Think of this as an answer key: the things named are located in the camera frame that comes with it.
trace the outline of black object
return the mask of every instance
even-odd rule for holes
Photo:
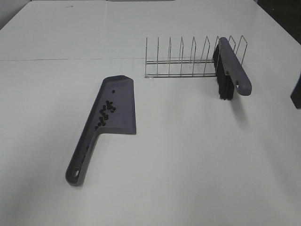
[[[301,108],[301,75],[299,78],[299,81],[297,82],[297,85],[295,89],[293,90],[291,94],[291,99],[293,101],[293,104],[297,109]]]
[[[221,99],[231,100],[234,87],[240,95],[251,94],[251,82],[226,38],[219,39],[213,60]]]
[[[108,98],[118,106],[118,111],[98,127],[99,109]],[[119,75],[103,80],[66,171],[65,177],[70,185],[79,186],[84,182],[94,144],[102,133],[136,134],[134,82],[131,78]]]

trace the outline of brush head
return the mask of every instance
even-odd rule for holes
[[[225,74],[222,58],[220,56],[219,45],[216,46],[216,49],[213,54],[214,66],[216,69],[217,83],[219,85],[219,94],[220,99],[231,100],[233,99],[234,94],[234,84],[229,75]]]

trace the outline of hand brush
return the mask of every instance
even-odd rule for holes
[[[249,96],[251,94],[251,82],[226,38],[219,39],[213,60],[221,99],[231,100],[234,87],[240,95]]]

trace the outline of metal dish rack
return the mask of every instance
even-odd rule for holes
[[[241,51],[241,42],[245,43],[245,48]],[[218,44],[219,36],[216,37],[214,50]],[[240,36],[238,46],[236,48],[236,42],[232,35],[229,37],[229,43],[231,44],[233,51],[238,57],[238,53],[241,53],[241,64],[244,61],[248,42],[243,35]],[[156,56],[148,58],[148,38],[146,38],[145,46],[145,77],[146,78],[204,78],[204,77],[216,77],[217,68],[214,67],[213,57],[210,56],[210,41],[208,36],[205,38],[205,42],[201,51],[201,54],[197,55],[197,43],[195,37],[192,38],[192,45],[190,48],[190,56],[183,57],[184,53],[184,41],[181,37],[179,56],[172,57],[172,42],[169,37],[169,45],[167,57],[160,58],[159,50],[159,37]]]

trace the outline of wire rack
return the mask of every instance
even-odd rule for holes
[[[205,38],[203,48],[198,55],[197,43],[195,37],[192,38],[192,44],[190,50],[190,56],[184,57],[184,41],[181,37],[180,48],[177,51],[178,55],[172,57],[172,40],[169,37],[168,51],[162,51],[162,47],[159,45],[159,37],[157,45],[155,45],[155,52],[152,52],[153,57],[148,56],[148,38],[146,38],[145,46],[145,77],[146,78],[204,78],[204,77],[216,77],[217,67],[214,67],[213,53],[218,45],[219,36],[215,39],[213,51],[210,51],[211,43],[208,36]],[[243,35],[240,36],[238,45],[235,42],[232,35],[229,37],[229,43],[240,59],[242,64],[245,58],[248,42]]]

